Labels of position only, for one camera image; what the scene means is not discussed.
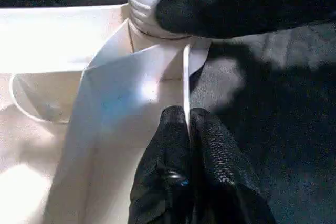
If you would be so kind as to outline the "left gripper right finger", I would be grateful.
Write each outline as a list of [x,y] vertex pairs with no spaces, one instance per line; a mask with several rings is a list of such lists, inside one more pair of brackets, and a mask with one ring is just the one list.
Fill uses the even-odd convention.
[[200,223],[275,223],[259,179],[220,119],[202,108],[190,112],[197,168]]

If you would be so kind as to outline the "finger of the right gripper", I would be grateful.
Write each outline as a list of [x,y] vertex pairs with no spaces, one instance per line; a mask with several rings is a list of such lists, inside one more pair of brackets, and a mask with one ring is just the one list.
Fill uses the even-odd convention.
[[335,0],[159,0],[155,19],[176,34],[233,38],[335,20]]

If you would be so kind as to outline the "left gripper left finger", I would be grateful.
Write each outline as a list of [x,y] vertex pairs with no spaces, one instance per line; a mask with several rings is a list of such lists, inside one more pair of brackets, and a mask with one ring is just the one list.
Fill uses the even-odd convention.
[[130,223],[190,223],[191,151],[184,110],[163,110],[137,166],[130,193]]

